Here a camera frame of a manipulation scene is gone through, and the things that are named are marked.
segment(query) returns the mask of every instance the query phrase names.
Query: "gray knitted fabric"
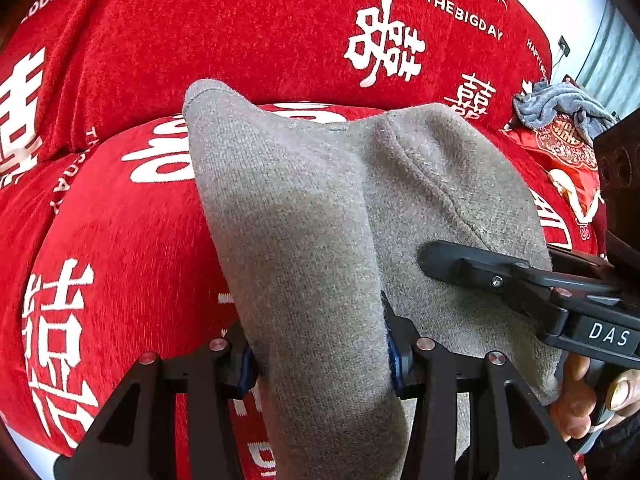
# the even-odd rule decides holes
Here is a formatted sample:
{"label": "gray knitted fabric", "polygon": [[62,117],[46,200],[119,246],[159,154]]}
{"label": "gray knitted fabric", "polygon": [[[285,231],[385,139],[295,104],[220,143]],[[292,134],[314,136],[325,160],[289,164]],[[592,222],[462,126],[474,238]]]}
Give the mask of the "gray knitted fabric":
{"label": "gray knitted fabric", "polygon": [[527,319],[418,268],[417,248],[439,238],[550,268],[526,185],[452,110],[316,124],[202,80],[184,116],[209,229],[263,374],[280,480],[399,478],[413,405],[403,410],[393,393],[381,289],[422,335],[475,356],[500,349],[543,402],[556,394],[559,353]]}

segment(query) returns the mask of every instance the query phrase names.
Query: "human hand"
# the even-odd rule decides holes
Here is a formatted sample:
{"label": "human hand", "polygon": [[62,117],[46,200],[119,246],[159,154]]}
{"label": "human hand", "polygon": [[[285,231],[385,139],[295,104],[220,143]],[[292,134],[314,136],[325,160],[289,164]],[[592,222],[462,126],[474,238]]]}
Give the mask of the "human hand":
{"label": "human hand", "polygon": [[[562,393],[551,404],[549,415],[565,441],[584,437],[591,427],[590,413],[596,405],[596,392],[584,383],[590,359],[569,354],[564,362]],[[619,424],[640,409],[640,371],[627,370],[611,383],[607,391],[607,408],[615,415],[605,430]]]}

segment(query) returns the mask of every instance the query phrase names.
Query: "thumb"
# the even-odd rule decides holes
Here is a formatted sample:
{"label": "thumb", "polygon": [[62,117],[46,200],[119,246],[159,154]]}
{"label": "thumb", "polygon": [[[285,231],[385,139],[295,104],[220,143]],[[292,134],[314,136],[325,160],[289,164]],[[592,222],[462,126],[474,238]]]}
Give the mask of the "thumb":
{"label": "thumb", "polygon": [[607,391],[607,407],[616,412],[640,400],[640,371],[627,370],[614,380]]}

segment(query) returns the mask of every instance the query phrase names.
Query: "silver bolt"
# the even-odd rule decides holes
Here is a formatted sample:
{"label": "silver bolt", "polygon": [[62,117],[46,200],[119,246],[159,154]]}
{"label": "silver bolt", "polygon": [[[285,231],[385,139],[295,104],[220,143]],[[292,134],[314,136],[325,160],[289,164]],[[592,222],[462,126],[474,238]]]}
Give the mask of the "silver bolt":
{"label": "silver bolt", "polygon": [[226,339],[222,339],[221,337],[218,337],[209,341],[209,350],[213,350],[214,352],[220,352],[225,348],[226,348]]}
{"label": "silver bolt", "polygon": [[428,337],[421,337],[420,339],[418,339],[418,341],[415,342],[415,345],[420,350],[425,351],[433,350],[434,348],[436,348],[436,342]]}
{"label": "silver bolt", "polygon": [[505,364],[505,362],[507,362],[507,358],[504,356],[504,354],[502,352],[498,352],[497,350],[494,350],[493,352],[489,352],[486,355],[487,359],[489,359],[489,362],[491,364],[497,365],[497,366],[501,366],[503,364]]}
{"label": "silver bolt", "polygon": [[149,365],[156,360],[155,352],[144,352],[139,358],[138,361],[141,365]]}
{"label": "silver bolt", "polygon": [[572,297],[572,293],[570,290],[567,290],[566,288],[562,287],[562,286],[555,286],[554,287],[554,291],[559,294],[560,296],[562,296],[563,298],[570,298]]}

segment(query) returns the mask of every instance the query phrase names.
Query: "black handle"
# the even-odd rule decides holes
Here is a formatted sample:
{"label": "black handle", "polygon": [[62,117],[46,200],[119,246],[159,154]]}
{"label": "black handle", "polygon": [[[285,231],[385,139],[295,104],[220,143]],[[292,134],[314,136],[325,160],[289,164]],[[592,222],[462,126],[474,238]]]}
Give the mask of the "black handle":
{"label": "black handle", "polygon": [[591,359],[589,371],[584,377],[584,382],[596,391],[596,407],[591,412],[591,428],[582,438],[571,439],[567,444],[575,453],[587,453],[600,436],[604,426],[611,420],[614,412],[607,409],[607,391],[611,383],[626,368],[618,365],[607,364],[603,361]]}

